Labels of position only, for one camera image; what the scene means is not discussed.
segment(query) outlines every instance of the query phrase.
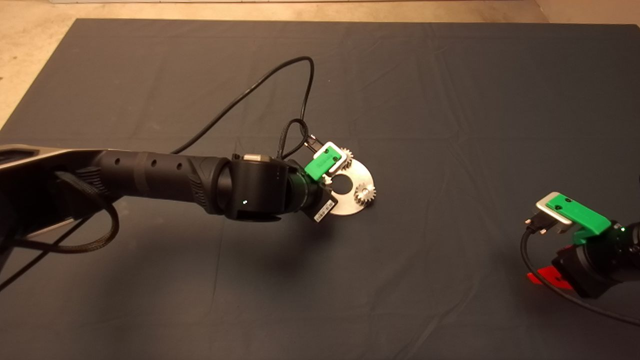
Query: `small gear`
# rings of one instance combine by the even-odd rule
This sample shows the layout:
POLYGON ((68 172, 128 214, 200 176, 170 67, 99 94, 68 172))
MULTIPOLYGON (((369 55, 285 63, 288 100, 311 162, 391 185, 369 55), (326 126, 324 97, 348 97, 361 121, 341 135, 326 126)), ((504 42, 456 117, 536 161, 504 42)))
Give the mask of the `small gear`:
POLYGON ((351 166, 351 160, 353 159, 353 153, 346 147, 341 147, 340 150, 344 151, 344 153, 347 154, 347 160, 344 162, 342 168, 349 168, 351 166))
POLYGON ((369 205, 369 203, 376 197, 376 187, 373 186, 373 184, 362 183, 356 186, 353 196, 355 197, 356 202, 360 205, 369 205))

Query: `beige floor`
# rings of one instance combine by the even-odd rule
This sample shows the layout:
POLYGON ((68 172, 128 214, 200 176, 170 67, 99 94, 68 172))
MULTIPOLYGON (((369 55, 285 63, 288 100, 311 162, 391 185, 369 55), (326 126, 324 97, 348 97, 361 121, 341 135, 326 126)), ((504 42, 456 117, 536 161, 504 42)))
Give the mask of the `beige floor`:
POLYGON ((0 0, 0 126, 74 19, 640 23, 640 0, 51 4, 0 0))

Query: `white sticker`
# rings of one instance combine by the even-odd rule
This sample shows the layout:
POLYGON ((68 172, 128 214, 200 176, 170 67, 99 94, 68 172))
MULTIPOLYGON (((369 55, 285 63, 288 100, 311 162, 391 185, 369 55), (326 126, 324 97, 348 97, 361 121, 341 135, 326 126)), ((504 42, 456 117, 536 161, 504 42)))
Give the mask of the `white sticker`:
POLYGON ((324 218, 324 216, 331 211, 331 209, 333 208, 333 205, 335 205, 335 202, 333 202, 333 200, 329 199, 329 201, 326 202, 326 204, 322 207, 322 209, 320 209, 320 211, 318 211, 318 213, 314 216, 314 220, 316 222, 320 222, 320 220, 322 220, 324 218))

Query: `black cable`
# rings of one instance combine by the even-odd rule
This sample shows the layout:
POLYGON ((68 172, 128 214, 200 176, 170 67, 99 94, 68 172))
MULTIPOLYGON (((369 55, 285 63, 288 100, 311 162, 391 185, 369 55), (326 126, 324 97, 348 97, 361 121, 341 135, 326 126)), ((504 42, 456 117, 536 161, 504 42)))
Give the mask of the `black cable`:
POLYGON ((109 231, 102 235, 100 238, 97 238, 90 243, 85 243, 82 245, 58 245, 53 243, 44 243, 41 241, 34 240, 26 240, 26 239, 18 239, 13 240, 11 242, 11 246, 14 247, 24 247, 27 249, 34 250, 42 250, 47 252, 56 252, 59 254, 82 254, 85 252, 96 251, 109 245, 111 240, 113 240, 118 231, 120 230, 120 221, 118 219, 118 212, 113 207, 113 204, 105 201, 100 192, 96 190, 93 186, 87 184, 86 182, 78 179, 76 176, 69 174, 68 172, 56 172, 55 173, 62 181, 68 183, 73 186, 76 190, 81 192, 84 196, 88 197, 91 201, 99 205, 102 209, 104 209, 107 214, 111 217, 111 228, 109 231))
POLYGON ((309 56, 300 56, 300 57, 297 57, 297 58, 293 58, 291 60, 287 60, 287 61, 281 63, 280 65, 276 66, 275 68, 271 69, 269 72, 264 74, 255 84, 253 84, 250 88, 245 90, 242 94, 240 94, 240 96, 236 97, 231 103, 229 103, 229 105, 225 106, 225 108, 223 108, 222 111, 220 111, 211 121, 209 121, 209 123, 205 127, 203 127, 196 135, 194 135, 186 143, 182 144, 180 147, 178 147, 177 149, 175 149, 171 153, 172 154, 180 154, 181 152, 183 152, 186 149, 188 149, 189 147, 191 147, 201 137, 203 137, 204 134, 206 134, 209 130, 211 130, 211 128, 214 127, 220 121, 220 119, 222 119, 229 111, 231 111, 231 109, 236 107, 236 105, 238 105, 242 100, 244 100, 245 97, 249 96, 253 91, 255 91, 255 89, 260 87, 273 74, 277 73, 278 71, 280 71, 280 70, 282 70, 282 69, 284 69, 284 68, 286 68, 286 67, 288 67, 290 65, 293 65, 295 63, 299 63, 301 61, 308 61, 309 62, 309 80, 308 80, 308 83, 307 83, 307 91, 305 91, 305 97, 302 100, 302 107, 300 109, 300 119, 304 120, 304 118, 305 118, 305 110, 307 109, 307 101, 309 99, 309 94, 311 93, 311 86, 314 83, 314 72, 315 72, 314 60, 309 56))
POLYGON ((524 234, 522 234, 522 239, 520 240, 520 255, 522 256, 522 261, 524 261, 524 264, 526 265, 526 267, 533 274, 533 276, 536 277, 537 280, 542 282, 548 289, 550 289, 551 291, 553 291, 554 293, 556 293, 560 297, 562 297, 562 298, 564 298, 566 300, 569 300, 570 302, 573 302, 575 305, 583 307, 584 309, 587 309, 587 310, 589 310, 591 312, 594 312, 596 314, 599 314, 599 315, 602 315, 602 316, 606 316, 606 317, 608 317, 610 319, 613 319, 613 320, 617 320, 617 321, 620 321, 620 322, 628 323, 630 325, 640 326, 640 319, 632 318, 631 316, 626 316, 626 315, 613 313, 611 311, 600 309, 599 307, 595 307, 595 306, 589 305, 586 302, 581 301, 580 299, 578 299, 576 297, 573 297, 571 295, 567 295, 567 294, 563 293, 560 289, 558 289, 555 286, 553 286, 553 284, 551 284, 551 282, 549 282, 542 275, 540 275, 538 273, 538 271, 533 267, 533 264, 531 263, 531 260, 529 259, 529 251, 527 250, 527 243, 529 242, 529 237, 533 233, 535 233, 534 229, 527 228, 527 230, 525 230, 524 234))
POLYGON ((293 119, 289 121, 287 125, 284 127, 284 129, 282 129, 282 133, 280 134, 280 142, 278 143, 278 153, 276 155, 276 158, 285 160, 289 156, 293 155, 296 151, 300 150, 305 145, 305 142, 307 141, 308 137, 309 137, 309 127, 307 126, 307 123, 304 120, 293 119), (283 154, 285 144, 287 143, 287 136, 289 135, 289 128, 293 124, 300 125, 300 134, 302 135, 302 141, 300 141, 300 143, 298 143, 298 145, 296 145, 293 149, 283 154))
MULTIPOLYGON (((71 236, 71 234, 73 234, 82 225, 84 225, 85 222, 89 221, 90 218, 91 217, 86 217, 76 222, 71 228, 69 228, 69 230, 65 231, 64 234, 60 235, 60 237, 58 237, 56 241, 52 243, 52 245, 59 245, 61 242, 65 241, 69 236, 71 236)), ((16 281, 20 276, 24 275, 24 273, 26 273, 31 268, 36 266, 39 262, 41 262, 41 260, 44 259, 45 256, 49 255, 50 252, 51 251, 43 250, 35 258, 29 261, 26 265, 21 267, 20 270, 16 271, 15 273, 13 273, 13 275, 9 276, 6 280, 4 280, 0 284, 0 291, 3 291, 7 286, 13 284, 13 282, 16 281)))
MULTIPOLYGON (((293 154, 296 151, 300 150, 304 146, 305 140, 308 137, 308 126, 304 122, 304 118, 305 118, 305 111, 307 109, 307 102, 308 102, 309 95, 311 93, 311 88, 312 88, 312 85, 313 85, 314 73, 315 73, 315 63, 314 63, 313 59, 311 57, 309 57, 309 56, 300 56, 300 57, 293 58, 291 60, 285 61, 285 62, 281 63, 280 65, 278 65, 277 67, 275 67, 274 69, 272 69, 271 71, 269 71, 268 73, 266 73, 265 75, 263 75, 258 80, 258 82, 253 84, 253 86, 251 86, 249 89, 247 89, 240 96, 236 97, 229 105, 227 105, 225 108, 223 108, 222 111, 220 111, 194 137, 189 139, 185 144, 183 144, 182 146, 178 147, 177 149, 175 149, 171 153, 172 154, 179 154, 182 151, 185 151, 186 149, 191 147, 195 142, 197 142, 201 137, 203 137, 204 134, 206 134, 209 130, 211 130, 211 128, 213 126, 215 126, 229 111, 231 111, 231 109, 233 109, 236 105, 238 105, 245 97, 249 96, 254 90, 256 90, 258 87, 260 87, 273 74, 275 74, 276 72, 284 69, 285 67, 288 67, 290 65, 293 65, 293 64, 301 62, 301 61, 309 62, 309 78, 308 78, 308 82, 307 82, 307 89, 305 91, 305 96, 304 96, 303 101, 302 101, 302 107, 300 109, 300 118, 299 119, 294 119, 294 120, 290 121, 289 123, 287 123, 287 125, 285 126, 285 129, 283 130, 282 134, 280 135, 280 143, 279 143, 279 147, 278 147, 278 158, 286 159, 291 154, 293 154), (288 135, 288 132, 289 132, 289 128, 295 122, 300 125, 300 133, 302 134, 303 139, 291 151, 287 152, 286 154, 282 154, 284 152, 285 142, 287 140, 287 135, 288 135)), ((74 183, 74 184, 72 184, 72 186, 78 188, 80 191, 83 191, 83 192, 88 191, 88 193, 92 193, 90 195, 92 197, 92 199, 94 201, 96 201, 96 202, 100 202, 101 203, 100 205, 105 210, 107 210, 107 212, 111 216, 111 229, 109 230, 109 232, 106 235, 100 237, 98 240, 93 241, 93 242, 91 242, 89 244, 78 245, 78 246, 73 246, 73 247, 61 246, 60 245, 61 242, 65 241, 69 236, 71 236, 74 232, 76 232, 82 225, 84 225, 91 218, 91 217, 87 217, 87 218, 84 218, 84 219, 80 220, 78 223, 76 223, 73 227, 71 227, 69 230, 67 230, 64 234, 62 234, 60 237, 58 237, 58 239, 56 239, 51 244, 41 243, 39 241, 16 240, 16 242, 18 243, 16 246, 25 247, 25 248, 29 248, 29 249, 38 249, 38 250, 41 250, 42 252, 40 254, 38 254, 35 258, 33 258, 29 263, 27 263, 22 268, 20 268, 20 270, 18 270, 13 275, 11 275, 9 278, 7 278, 7 280, 3 281, 0 284, 0 291, 4 290, 7 286, 11 285, 11 283, 16 281, 20 276, 22 276, 24 273, 26 273, 29 269, 33 268, 37 263, 39 263, 44 257, 46 257, 46 255, 48 255, 51 252, 59 252, 59 253, 70 254, 70 253, 82 253, 82 252, 94 251, 94 250, 101 249, 102 247, 106 246, 116 236, 116 234, 117 234, 117 232, 119 230, 119 222, 118 222, 118 214, 115 211, 115 208, 113 207, 113 205, 111 203, 104 202, 100 198, 99 194, 96 195, 91 190, 88 190, 88 188, 93 189, 90 185, 80 181, 79 179, 76 179, 76 180, 77 181, 72 181, 74 183)))

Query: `red part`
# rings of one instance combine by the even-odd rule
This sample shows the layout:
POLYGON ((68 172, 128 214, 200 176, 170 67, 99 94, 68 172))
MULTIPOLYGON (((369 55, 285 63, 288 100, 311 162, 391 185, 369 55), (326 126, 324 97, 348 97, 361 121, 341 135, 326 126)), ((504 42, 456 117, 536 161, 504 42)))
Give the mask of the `red part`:
MULTIPOLYGON (((559 289, 567 289, 573 290, 571 285, 562 277, 562 275, 558 272, 558 270, 553 266, 549 265, 545 268, 538 269, 538 274, 542 275, 548 282, 551 282, 553 286, 559 289)), ((527 277, 534 284, 542 284, 540 280, 536 279, 532 273, 528 273, 527 277)))

